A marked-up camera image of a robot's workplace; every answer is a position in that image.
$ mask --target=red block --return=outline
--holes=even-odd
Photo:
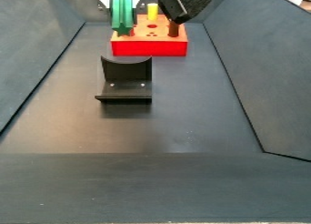
[[[186,56],[188,38],[184,25],[180,25],[180,35],[170,37],[170,21],[164,15],[156,21],[150,21],[147,15],[138,15],[138,25],[134,36],[118,37],[114,32],[111,44],[114,56]]]

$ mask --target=black surface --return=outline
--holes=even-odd
[[[84,26],[0,138],[1,153],[262,152],[203,25],[187,57],[154,58],[152,105],[102,105],[108,25]]]
[[[0,223],[310,222],[310,163],[240,156],[3,155]]]
[[[311,15],[286,0],[224,0],[204,25],[264,150],[310,160]]]
[[[311,221],[310,163],[262,154],[203,26],[187,34],[188,57],[155,59],[155,103],[102,106],[111,32],[86,25],[0,138],[0,223]]]

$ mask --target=black stand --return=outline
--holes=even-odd
[[[152,102],[152,58],[139,63],[119,63],[102,56],[104,85],[100,96],[107,101]]]

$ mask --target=gray floor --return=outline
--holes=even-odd
[[[187,30],[190,56],[155,58],[152,105],[106,107],[111,32],[83,28],[1,136],[0,223],[311,221],[311,165],[262,153],[204,28]]]
[[[87,25],[3,136],[0,153],[262,152],[203,25],[187,30],[188,57],[155,57],[152,105],[104,106],[94,97],[111,31]]]

